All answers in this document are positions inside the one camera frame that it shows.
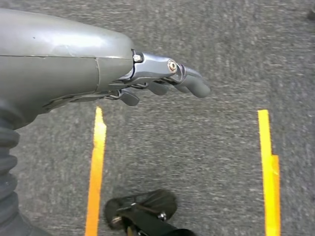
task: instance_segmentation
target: prosthetic arm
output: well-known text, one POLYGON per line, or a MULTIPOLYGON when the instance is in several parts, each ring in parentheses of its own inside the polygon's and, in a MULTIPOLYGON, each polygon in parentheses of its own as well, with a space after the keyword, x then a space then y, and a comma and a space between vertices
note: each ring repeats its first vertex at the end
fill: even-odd
POLYGON ((69 102, 105 98, 135 106, 133 89, 168 85, 203 98, 202 76, 171 58, 138 52, 123 34, 58 17, 0 9, 0 236, 48 236, 18 210, 15 131, 69 102))

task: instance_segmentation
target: yellow painted line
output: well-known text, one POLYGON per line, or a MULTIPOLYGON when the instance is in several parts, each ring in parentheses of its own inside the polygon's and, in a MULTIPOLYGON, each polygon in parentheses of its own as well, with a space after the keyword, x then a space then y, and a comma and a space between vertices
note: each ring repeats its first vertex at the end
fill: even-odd
POLYGON ((103 121, 102 110, 97 107, 94 127, 94 149, 91 161, 85 236, 97 236, 106 134, 107 126, 103 121))
POLYGON ((279 158, 272 154, 268 111, 258 111, 258 122, 263 169, 265 234, 279 236, 281 215, 279 158))

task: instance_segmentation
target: gray plastic casing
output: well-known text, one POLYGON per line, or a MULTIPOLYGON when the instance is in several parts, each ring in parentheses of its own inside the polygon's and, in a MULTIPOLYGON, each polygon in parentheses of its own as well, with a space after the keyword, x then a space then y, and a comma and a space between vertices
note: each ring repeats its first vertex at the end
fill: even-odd
POLYGON ((107 91, 132 69, 133 48, 119 32, 0 8, 0 117, 17 129, 73 97, 107 91))

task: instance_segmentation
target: gray pavement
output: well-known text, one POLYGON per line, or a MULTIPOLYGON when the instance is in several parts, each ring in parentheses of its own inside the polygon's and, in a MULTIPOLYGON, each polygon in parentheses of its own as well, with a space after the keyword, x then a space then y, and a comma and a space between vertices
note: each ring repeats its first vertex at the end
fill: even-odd
MULTIPOLYGON (((283 235, 315 232, 315 23, 311 0, 0 0, 0 7, 120 31, 200 71, 206 99, 174 91, 71 104, 21 129, 21 209, 58 236, 84 234, 96 105, 108 127, 102 204, 165 187, 172 222, 199 235, 264 235, 257 110, 269 109, 279 155, 283 235)), ((100 221, 100 235, 110 232, 100 221)))

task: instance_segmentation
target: bolt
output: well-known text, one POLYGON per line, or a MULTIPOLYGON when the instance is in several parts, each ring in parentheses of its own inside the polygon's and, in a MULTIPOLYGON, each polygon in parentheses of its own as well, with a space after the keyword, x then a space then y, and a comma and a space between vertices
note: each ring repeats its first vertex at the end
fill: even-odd
POLYGON ((176 72, 178 70, 178 65, 173 60, 169 60, 168 62, 168 67, 171 72, 176 72))
POLYGON ((133 58, 134 58, 134 62, 141 62, 142 61, 142 57, 141 55, 137 55, 136 54, 136 55, 134 55, 133 58))

